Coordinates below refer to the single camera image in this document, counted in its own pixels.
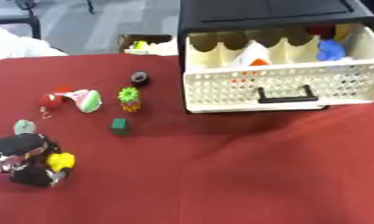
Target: teal toy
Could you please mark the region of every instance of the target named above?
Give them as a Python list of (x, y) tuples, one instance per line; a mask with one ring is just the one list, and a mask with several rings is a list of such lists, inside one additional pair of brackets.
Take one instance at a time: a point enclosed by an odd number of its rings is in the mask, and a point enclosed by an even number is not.
[(115, 135), (126, 136), (128, 135), (128, 123), (124, 118), (114, 118), (111, 124), (111, 130)]

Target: drawer compartment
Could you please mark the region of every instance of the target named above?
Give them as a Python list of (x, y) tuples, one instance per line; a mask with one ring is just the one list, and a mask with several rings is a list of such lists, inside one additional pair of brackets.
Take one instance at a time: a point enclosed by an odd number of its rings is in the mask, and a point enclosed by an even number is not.
[[(341, 37), (350, 59), (339, 61), (315, 59), (320, 41), (317, 36), (298, 35), (284, 41), (275, 35), (271, 39), (258, 35), (238, 31), (187, 36), (183, 75), (187, 110), (320, 109), (374, 102), (374, 32), (368, 27), (353, 24)], [(264, 40), (272, 65), (231, 66), (254, 39)]]

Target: green spiky ball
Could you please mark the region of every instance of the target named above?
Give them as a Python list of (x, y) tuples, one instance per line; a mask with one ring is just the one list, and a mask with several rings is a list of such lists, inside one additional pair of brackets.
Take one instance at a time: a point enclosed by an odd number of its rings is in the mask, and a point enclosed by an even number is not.
[(138, 99), (138, 90), (135, 87), (125, 87), (118, 93), (120, 102), (134, 102)]

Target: blue toy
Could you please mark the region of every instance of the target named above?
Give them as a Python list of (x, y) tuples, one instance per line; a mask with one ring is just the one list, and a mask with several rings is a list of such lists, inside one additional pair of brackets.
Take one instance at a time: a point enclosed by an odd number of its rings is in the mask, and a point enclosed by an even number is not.
[(346, 50), (333, 39), (322, 40), (319, 43), (318, 60), (341, 60), (344, 57), (346, 57)]

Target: black ring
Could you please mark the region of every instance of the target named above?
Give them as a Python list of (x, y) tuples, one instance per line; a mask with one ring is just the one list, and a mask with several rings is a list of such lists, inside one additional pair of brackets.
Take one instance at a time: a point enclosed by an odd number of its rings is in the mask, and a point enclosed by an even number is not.
[(147, 72), (138, 71), (131, 76), (132, 86), (140, 88), (149, 82), (150, 78)]

